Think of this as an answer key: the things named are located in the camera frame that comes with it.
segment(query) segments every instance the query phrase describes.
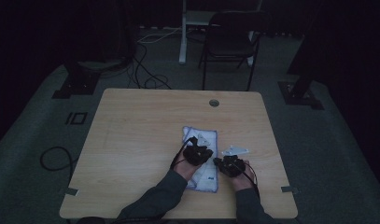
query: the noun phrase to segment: black chair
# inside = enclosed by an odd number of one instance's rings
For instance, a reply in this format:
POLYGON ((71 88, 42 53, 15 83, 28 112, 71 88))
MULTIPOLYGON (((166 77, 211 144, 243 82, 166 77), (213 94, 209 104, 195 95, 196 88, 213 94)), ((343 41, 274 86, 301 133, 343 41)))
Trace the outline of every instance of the black chair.
POLYGON ((250 89, 260 47, 260 38, 268 31, 271 18, 268 13, 261 11, 222 11, 217 12, 209 21, 206 28, 204 49, 201 63, 204 63, 204 78, 206 80, 206 65, 210 62, 239 62, 237 68, 253 57, 250 76, 246 91, 250 89))

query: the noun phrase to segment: wooden table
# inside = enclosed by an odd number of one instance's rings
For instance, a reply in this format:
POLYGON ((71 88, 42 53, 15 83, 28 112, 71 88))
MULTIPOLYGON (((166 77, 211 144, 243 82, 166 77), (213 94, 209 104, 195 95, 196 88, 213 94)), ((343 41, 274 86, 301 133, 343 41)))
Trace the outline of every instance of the wooden table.
MULTIPOLYGON (((108 89, 95 114, 61 217, 116 217, 166 174, 182 145, 183 126, 218 131, 218 151, 245 147, 257 173, 261 204, 275 218, 294 218, 297 207, 262 97, 257 92, 108 89), (219 106, 209 101, 216 99, 219 106)), ((228 177, 217 193, 186 189, 165 218, 235 218, 228 177)))

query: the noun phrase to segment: white desk leg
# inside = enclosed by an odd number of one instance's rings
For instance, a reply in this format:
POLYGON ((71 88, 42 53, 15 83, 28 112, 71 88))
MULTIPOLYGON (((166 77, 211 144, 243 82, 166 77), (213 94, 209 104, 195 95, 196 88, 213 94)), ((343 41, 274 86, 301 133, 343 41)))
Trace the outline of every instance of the white desk leg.
POLYGON ((181 25, 181 46, 180 46, 180 55, 178 57, 179 64, 186 63, 187 57, 187 1, 183 0, 183 14, 182 14, 182 25, 181 25))
MULTIPOLYGON (((261 5, 262 5, 262 0, 259 1, 259 4, 257 5, 257 11, 260 11, 261 10, 261 5)), ((254 35, 254 32, 250 32, 248 34, 248 38, 251 40, 251 38, 253 38, 253 35, 254 35)), ((253 57, 249 57, 247 58, 247 64, 248 66, 252 66, 253 65, 253 57)))

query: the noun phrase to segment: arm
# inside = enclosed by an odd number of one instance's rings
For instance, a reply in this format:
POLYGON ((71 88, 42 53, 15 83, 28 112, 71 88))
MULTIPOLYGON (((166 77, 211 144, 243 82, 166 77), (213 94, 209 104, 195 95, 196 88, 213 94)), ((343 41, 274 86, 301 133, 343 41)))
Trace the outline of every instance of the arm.
MULTIPOLYGON (((254 174, 248 169, 245 173, 252 178, 254 174)), ((231 178, 236 196, 236 218, 239 224, 247 223, 276 223, 274 219, 264 212, 260 199, 254 190, 253 183, 243 174, 231 178)))
MULTIPOLYGON (((177 161, 184 160, 182 153, 177 161)), ((117 220, 126 218, 161 218, 178 205, 192 175, 200 166, 187 161, 177 163, 169 170, 161 182, 149 189, 139 200, 121 210, 117 220)))

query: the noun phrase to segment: gray carpet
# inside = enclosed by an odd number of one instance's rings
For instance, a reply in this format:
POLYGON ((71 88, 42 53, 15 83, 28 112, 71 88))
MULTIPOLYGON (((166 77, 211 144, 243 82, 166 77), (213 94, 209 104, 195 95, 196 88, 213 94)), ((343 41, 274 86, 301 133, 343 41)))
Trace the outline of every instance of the gray carpet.
MULTIPOLYGON (((142 35, 152 32, 157 31, 142 31, 142 35)), ((166 76, 172 89, 199 90, 202 70, 197 69, 197 64, 202 45, 190 41, 187 63, 179 65, 179 44, 178 35, 145 44, 148 54, 143 65, 153 75, 166 76)), ((325 110, 285 105, 277 81, 297 79, 286 72, 300 45, 301 40, 291 37, 262 39, 251 87, 263 96, 289 182, 299 190, 294 195, 299 210, 297 220, 281 221, 380 223, 380 186, 328 89, 317 82, 311 87, 325 110)), ((136 58, 140 60, 143 52, 139 47, 136 58)), ((85 65, 93 69, 106 66, 85 65)), ((73 95, 68 100, 51 99, 67 76, 65 69, 60 66, 46 78, 0 142, 0 223, 66 223, 59 217, 59 210, 69 169, 49 172, 41 167, 39 158, 45 150, 57 146, 67 148, 73 158, 77 158, 103 91, 106 88, 136 88, 129 79, 135 66, 136 63, 128 71, 103 73, 94 95, 73 95), (70 113, 85 112, 88 117, 84 124, 66 124, 70 113)), ((246 66, 236 70, 235 64, 216 63, 208 70, 207 90, 242 91, 246 87, 249 72, 246 66)), ((148 75, 140 69, 138 77, 144 85, 148 75)), ((150 87, 159 84, 148 83, 150 87)), ((68 160, 62 151, 56 150, 46 156, 45 163, 59 167, 68 160)))

